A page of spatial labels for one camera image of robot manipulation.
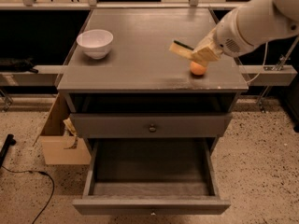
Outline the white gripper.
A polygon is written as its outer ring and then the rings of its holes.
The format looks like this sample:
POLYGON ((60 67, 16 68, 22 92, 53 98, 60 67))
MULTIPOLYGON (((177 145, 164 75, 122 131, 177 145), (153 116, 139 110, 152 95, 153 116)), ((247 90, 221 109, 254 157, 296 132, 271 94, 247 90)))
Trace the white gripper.
POLYGON ((251 8, 236 8, 227 13, 197 45, 192 60, 204 67, 226 55, 238 57, 258 48, 254 33, 256 18, 251 8))

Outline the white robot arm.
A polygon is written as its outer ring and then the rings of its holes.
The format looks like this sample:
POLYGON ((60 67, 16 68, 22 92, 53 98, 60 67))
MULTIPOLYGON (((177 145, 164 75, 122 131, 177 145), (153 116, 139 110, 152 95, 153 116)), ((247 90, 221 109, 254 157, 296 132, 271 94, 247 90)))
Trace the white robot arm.
POLYGON ((222 54, 239 57, 269 41, 299 35, 299 0, 250 0, 227 13, 195 47, 203 66, 222 54))

